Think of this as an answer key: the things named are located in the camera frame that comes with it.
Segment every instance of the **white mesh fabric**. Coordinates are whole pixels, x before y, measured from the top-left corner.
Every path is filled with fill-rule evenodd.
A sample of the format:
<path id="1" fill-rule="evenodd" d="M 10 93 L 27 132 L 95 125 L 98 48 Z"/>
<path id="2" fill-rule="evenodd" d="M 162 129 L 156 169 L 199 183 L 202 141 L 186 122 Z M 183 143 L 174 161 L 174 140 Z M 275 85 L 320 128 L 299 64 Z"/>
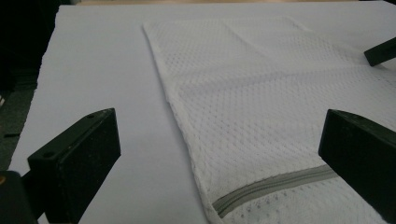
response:
<path id="1" fill-rule="evenodd" d="M 324 164 L 329 108 L 396 130 L 396 76 L 289 18 L 144 26 L 209 220 L 212 203 L 264 178 Z"/>
<path id="2" fill-rule="evenodd" d="M 387 223 L 341 177 L 271 193 L 242 204 L 223 220 L 228 224 Z"/>

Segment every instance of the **gray zipper tape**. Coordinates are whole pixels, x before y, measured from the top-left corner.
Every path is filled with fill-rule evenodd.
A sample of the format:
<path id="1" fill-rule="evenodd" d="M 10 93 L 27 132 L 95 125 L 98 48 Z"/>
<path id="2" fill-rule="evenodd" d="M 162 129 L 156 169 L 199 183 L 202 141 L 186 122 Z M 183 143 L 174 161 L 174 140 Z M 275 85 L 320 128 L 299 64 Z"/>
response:
<path id="1" fill-rule="evenodd" d="M 291 189 L 303 184 L 337 176 L 338 175 L 329 165 L 322 165 L 290 174 L 277 175 L 237 189 L 215 201 L 213 207 L 218 212 L 219 216 L 223 218 L 237 206 L 269 193 L 282 189 Z"/>

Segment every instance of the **table surface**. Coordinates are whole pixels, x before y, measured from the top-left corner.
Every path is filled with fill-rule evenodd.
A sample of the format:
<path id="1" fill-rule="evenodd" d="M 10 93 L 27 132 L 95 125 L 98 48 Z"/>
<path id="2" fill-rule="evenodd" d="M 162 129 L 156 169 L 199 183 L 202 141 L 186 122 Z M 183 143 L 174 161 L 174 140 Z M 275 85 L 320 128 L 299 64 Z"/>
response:
<path id="1" fill-rule="evenodd" d="M 358 0 L 116 0 L 82 1 L 79 6 L 153 5 L 153 4 L 208 4 L 208 3 L 284 3 L 284 2 L 349 2 Z"/>
<path id="2" fill-rule="evenodd" d="M 25 174 L 34 151 L 114 107 L 122 155 L 80 223 L 206 223 L 142 24 L 281 15 L 361 52 L 396 36 L 396 6 L 381 1 L 61 6 L 10 170 Z"/>

